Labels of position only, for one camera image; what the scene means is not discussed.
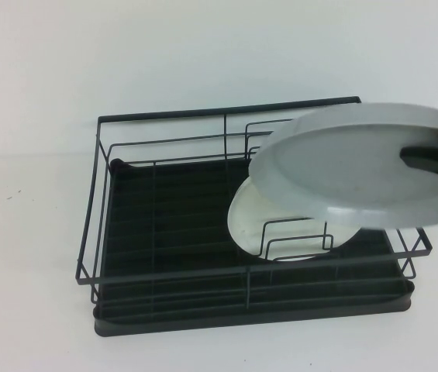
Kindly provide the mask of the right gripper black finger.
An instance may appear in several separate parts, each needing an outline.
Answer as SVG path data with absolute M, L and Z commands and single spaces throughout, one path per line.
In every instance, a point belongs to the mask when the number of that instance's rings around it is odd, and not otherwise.
M 407 146 L 400 150 L 402 161 L 422 171 L 438 171 L 438 146 Z

